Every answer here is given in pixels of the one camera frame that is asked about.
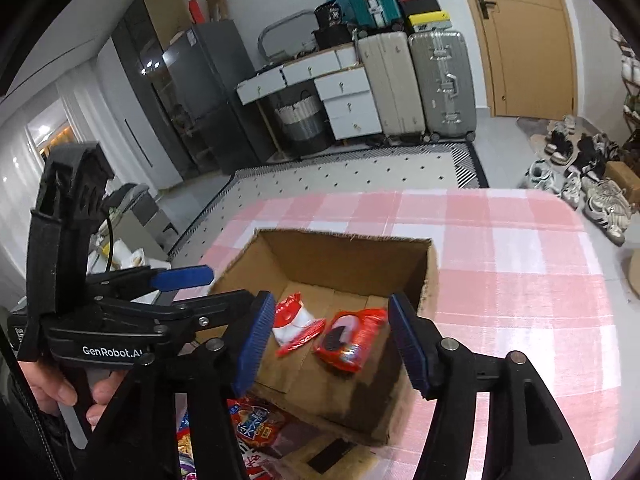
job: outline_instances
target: door lock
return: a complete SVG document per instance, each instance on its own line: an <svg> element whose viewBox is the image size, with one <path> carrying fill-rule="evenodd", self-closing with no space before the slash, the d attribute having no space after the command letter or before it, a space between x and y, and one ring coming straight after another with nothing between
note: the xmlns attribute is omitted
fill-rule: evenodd
<svg viewBox="0 0 640 480"><path fill-rule="evenodd" d="M486 20L489 19L489 11L487 7L495 7L498 2L490 2L489 0L478 0L478 5L480 5L480 11L482 12L482 17Z"/></svg>

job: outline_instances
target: gray suitcase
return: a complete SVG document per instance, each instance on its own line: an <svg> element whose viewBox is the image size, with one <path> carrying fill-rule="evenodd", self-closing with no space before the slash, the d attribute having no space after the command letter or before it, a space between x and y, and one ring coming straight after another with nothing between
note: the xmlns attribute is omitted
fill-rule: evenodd
<svg viewBox="0 0 640 480"><path fill-rule="evenodd" d="M409 38L430 140L476 138L476 98L465 39L455 30Z"/></svg>
<svg viewBox="0 0 640 480"><path fill-rule="evenodd" d="M358 41L382 132L386 136L426 129L414 63L404 32L387 32Z"/></svg>

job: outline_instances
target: drawer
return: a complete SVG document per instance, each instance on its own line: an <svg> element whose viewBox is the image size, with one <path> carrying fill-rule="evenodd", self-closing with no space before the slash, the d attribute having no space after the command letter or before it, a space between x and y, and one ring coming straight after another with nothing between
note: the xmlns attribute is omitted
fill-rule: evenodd
<svg viewBox="0 0 640 480"><path fill-rule="evenodd" d="M335 49L335 53L338 56L340 68L347 68L358 64L358 56L356 56L356 49L354 46L337 48Z"/></svg>
<svg viewBox="0 0 640 480"><path fill-rule="evenodd" d="M369 114L378 116L378 110L376 110L376 104L371 92L360 92L329 99L324 102L324 108L330 119Z"/></svg>
<svg viewBox="0 0 640 480"><path fill-rule="evenodd" d="M322 101L357 92L369 92L369 79L364 67L342 70L315 80L318 95Z"/></svg>
<svg viewBox="0 0 640 480"><path fill-rule="evenodd" d="M261 97L279 92L285 88L287 85L284 82L281 70L282 67L279 66L258 74L247 81L242 81L236 88L242 104L245 105L257 101Z"/></svg>
<svg viewBox="0 0 640 480"><path fill-rule="evenodd" d="M299 61L292 62L282 68L287 85L295 85L319 77L329 72L340 70L340 62L335 50L303 57Z"/></svg>
<svg viewBox="0 0 640 480"><path fill-rule="evenodd" d="M334 131L334 137L337 140L382 132L378 115L340 117L338 119L330 119L330 123Z"/></svg>

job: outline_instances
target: metal bolt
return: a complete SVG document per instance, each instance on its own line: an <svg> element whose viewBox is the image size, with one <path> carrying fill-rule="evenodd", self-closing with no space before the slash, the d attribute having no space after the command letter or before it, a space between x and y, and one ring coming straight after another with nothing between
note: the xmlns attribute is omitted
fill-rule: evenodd
<svg viewBox="0 0 640 480"><path fill-rule="evenodd" d="M446 337L440 342L440 346L442 346L445 350L453 352L454 350L460 348L460 343L452 337Z"/></svg>
<svg viewBox="0 0 640 480"><path fill-rule="evenodd" d="M142 354L138 362L143 366L149 366L153 361L156 360L156 356L147 352L146 354Z"/></svg>
<svg viewBox="0 0 640 480"><path fill-rule="evenodd" d="M209 339L206 343L204 343L204 346L209 351L217 352L224 348L225 342L222 341L222 339L220 339L219 337L214 337L212 339Z"/></svg>
<svg viewBox="0 0 640 480"><path fill-rule="evenodd" d="M515 352L511 352L509 357L511 357L511 360L517 365L523 365L527 362L527 356L517 350Z"/></svg>

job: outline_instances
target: baseboard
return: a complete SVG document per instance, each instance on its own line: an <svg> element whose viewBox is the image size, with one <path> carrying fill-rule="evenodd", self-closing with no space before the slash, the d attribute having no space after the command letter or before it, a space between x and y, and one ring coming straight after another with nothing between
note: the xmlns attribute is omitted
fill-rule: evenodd
<svg viewBox="0 0 640 480"><path fill-rule="evenodd" d="M478 119L487 119L491 117L491 109L488 106L476 107L476 116Z"/></svg>

